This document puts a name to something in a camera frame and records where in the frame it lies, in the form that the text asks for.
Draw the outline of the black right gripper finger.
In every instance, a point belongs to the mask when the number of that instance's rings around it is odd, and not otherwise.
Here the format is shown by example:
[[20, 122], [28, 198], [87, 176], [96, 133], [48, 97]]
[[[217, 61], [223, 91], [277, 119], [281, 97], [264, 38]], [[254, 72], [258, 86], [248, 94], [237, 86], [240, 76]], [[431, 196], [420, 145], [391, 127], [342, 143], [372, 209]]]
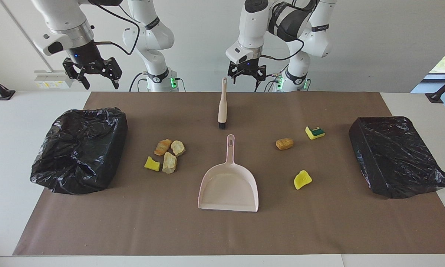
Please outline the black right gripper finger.
[[86, 90], [90, 89], [90, 83], [85, 77], [87, 71], [85, 65], [79, 65], [77, 63], [74, 63], [71, 59], [64, 59], [63, 67], [65, 73], [70, 79], [82, 83], [82, 85], [85, 87]]
[[114, 89], [119, 89], [122, 70], [114, 57], [106, 60], [106, 77], [112, 81]]

